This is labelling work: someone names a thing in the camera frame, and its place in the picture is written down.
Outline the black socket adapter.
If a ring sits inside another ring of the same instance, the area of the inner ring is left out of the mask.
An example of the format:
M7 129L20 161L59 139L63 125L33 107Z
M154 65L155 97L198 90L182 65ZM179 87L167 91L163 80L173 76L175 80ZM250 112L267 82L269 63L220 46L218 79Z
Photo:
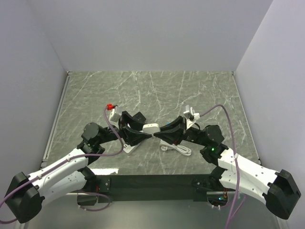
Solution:
M132 116L133 119L139 123L145 124L146 123L146 117L141 113L137 112L135 115Z

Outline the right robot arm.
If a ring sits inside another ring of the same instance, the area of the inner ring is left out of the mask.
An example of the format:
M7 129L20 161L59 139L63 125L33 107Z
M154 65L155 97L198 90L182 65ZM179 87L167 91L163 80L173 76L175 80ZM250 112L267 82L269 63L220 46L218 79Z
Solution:
M301 197L291 173L284 169L268 169L234 153L223 144L224 136L218 125L198 129L189 125L185 117L179 116L153 135L171 145L182 141L202 145L202 157L216 166L217 173L209 178L212 189L239 190L264 203L281 219L289 219Z

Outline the white power strip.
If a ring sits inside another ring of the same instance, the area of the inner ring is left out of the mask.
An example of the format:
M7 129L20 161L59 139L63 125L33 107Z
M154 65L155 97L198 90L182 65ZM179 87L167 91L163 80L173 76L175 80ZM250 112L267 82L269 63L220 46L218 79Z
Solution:
M131 154L137 147L138 145L130 146L128 144L124 144L123 151L127 154Z

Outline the black base bar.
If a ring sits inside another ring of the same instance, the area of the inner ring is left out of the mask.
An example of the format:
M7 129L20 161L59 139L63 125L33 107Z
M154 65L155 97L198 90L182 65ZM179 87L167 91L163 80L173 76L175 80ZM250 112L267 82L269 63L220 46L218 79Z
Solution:
M83 191L93 195L77 196L80 206L111 201L193 200L207 201L207 192L223 191L220 183L225 169L216 167L210 174L182 175L95 175L81 170L86 183Z

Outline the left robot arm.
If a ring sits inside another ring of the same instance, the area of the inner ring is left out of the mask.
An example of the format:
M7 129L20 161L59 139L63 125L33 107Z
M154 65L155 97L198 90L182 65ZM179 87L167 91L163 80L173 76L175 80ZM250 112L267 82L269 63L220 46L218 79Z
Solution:
M136 146L152 137L146 125L134 120L126 111L117 118L116 127L106 119L108 127L88 123L81 135L82 141L66 156L29 175L15 175L1 202L6 204L15 220L26 223L44 206L67 193L89 192L96 186L95 174L88 166L105 156L103 143L119 140L121 145Z

